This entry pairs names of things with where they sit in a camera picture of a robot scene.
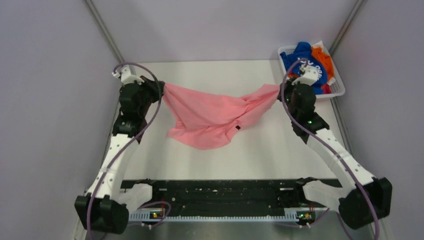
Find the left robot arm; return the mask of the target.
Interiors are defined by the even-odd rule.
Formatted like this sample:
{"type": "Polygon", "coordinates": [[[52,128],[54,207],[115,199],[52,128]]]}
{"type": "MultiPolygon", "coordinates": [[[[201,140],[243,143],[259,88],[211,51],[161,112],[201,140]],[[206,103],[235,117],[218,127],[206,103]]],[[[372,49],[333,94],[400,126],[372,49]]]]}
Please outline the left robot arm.
{"type": "Polygon", "coordinates": [[[159,191],[145,183],[126,193],[121,193],[121,186],[130,159],[153,123],[146,120],[146,114],[151,104],[161,106],[165,84],[148,68],[133,62],[118,64],[112,75],[121,81],[121,87],[119,112],[112,126],[108,150],[93,184],[74,202],[89,235],[93,231],[122,234],[130,214],[143,204],[156,206],[161,198],[159,191]]]}

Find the pink t-shirt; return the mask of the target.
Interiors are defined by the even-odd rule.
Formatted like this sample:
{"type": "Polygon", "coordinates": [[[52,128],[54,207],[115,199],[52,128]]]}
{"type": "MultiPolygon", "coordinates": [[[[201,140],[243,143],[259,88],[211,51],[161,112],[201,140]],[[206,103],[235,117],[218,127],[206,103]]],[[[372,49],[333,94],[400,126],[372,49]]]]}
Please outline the pink t-shirt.
{"type": "Polygon", "coordinates": [[[174,84],[164,86],[163,101],[175,118],[168,137],[199,150],[223,147],[256,124],[277,101],[280,87],[264,84],[240,97],[211,94],[174,84]]]}

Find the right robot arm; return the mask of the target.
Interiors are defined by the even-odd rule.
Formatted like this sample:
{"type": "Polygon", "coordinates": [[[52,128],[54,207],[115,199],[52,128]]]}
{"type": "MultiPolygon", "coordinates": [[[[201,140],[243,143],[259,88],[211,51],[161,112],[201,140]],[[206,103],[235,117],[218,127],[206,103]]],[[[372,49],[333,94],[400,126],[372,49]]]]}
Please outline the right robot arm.
{"type": "Polygon", "coordinates": [[[283,103],[294,133],[318,154],[341,186],[334,187],[314,177],[301,178],[293,200],[299,206],[319,203],[357,230],[389,216],[393,187],[387,178],[377,178],[357,162],[315,111],[313,85],[318,78],[318,70],[304,64],[299,77],[286,78],[281,84],[278,100],[283,103]]]}

